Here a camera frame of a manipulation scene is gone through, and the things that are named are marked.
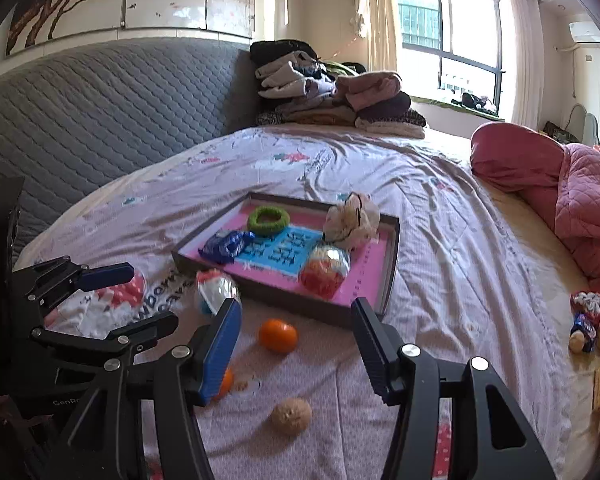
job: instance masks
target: metal screw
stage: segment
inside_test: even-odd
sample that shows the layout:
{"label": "metal screw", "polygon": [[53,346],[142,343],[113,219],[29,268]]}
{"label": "metal screw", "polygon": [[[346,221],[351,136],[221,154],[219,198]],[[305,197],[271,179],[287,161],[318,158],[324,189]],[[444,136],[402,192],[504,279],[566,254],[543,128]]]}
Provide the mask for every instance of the metal screw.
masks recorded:
{"label": "metal screw", "polygon": [[107,372],[113,372],[120,368],[120,361],[117,359],[109,359],[106,363],[104,363],[104,369]]}
{"label": "metal screw", "polygon": [[182,359],[183,357],[188,356],[191,353],[191,350],[186,345],[176,346],[173,350],[171,350],[171,355],[176,359]]}
{"label": "metal screw", "polygon": [[489,368],[489,362],[484,357],[474,357],[471,359],[471,366],[476,370],[480,370],[481,372],[485,371]]}
{"label": "metal screw", "polygon": [[401,351],[407,357],[417,357],[420,355],[420,348],[412,344],[402,345]]}

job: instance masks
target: pink sweater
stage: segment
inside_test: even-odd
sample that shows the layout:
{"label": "pink sweater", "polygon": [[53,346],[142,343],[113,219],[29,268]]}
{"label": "pink sweater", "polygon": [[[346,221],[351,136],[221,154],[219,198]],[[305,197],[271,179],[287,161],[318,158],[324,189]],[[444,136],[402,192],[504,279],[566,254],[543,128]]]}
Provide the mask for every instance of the pink sweater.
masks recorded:
{"label": "pink sweater", "polygon": [[402,86],[396,72],[366,72],[357,76],[341,75],[336,79],[335,97],[345,98],[355,111],[395,96]]}

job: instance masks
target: gray headboard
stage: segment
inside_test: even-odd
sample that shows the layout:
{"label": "gray headboard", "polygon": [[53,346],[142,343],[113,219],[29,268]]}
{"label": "gray headboard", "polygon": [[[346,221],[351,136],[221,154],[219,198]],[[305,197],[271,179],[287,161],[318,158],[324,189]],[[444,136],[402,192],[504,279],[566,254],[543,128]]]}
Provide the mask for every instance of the gray headboard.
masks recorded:
{"label": "gray headboard", "polygon": [[15,253],[90,192],[253,126],[248,46],[143,38],[62,51],[0,77],[0,177],[23,175]]}

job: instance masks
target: white stuffed toy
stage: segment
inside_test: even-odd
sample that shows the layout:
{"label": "white stuffed toy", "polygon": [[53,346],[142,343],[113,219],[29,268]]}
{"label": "white stuffed toy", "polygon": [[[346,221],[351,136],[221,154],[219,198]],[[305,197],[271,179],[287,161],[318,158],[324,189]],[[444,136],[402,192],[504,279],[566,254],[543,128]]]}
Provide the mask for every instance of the white stuffed toy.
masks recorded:
{"label": "white stuffed toy", "polygon": [[376,236],[380,210],[368,194],[353,192],[343,205],[329,209],[324,221],[324,241],[350,251]]}

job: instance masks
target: window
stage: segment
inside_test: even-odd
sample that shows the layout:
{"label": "window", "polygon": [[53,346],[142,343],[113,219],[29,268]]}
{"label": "window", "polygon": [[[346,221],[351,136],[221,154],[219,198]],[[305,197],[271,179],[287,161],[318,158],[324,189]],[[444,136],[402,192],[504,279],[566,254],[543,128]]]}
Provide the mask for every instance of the window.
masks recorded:
{"label": "window", "polygon": [[415,95],[436,90],[487,95],[500,108],[500,0],[398,0],[398,64]]}

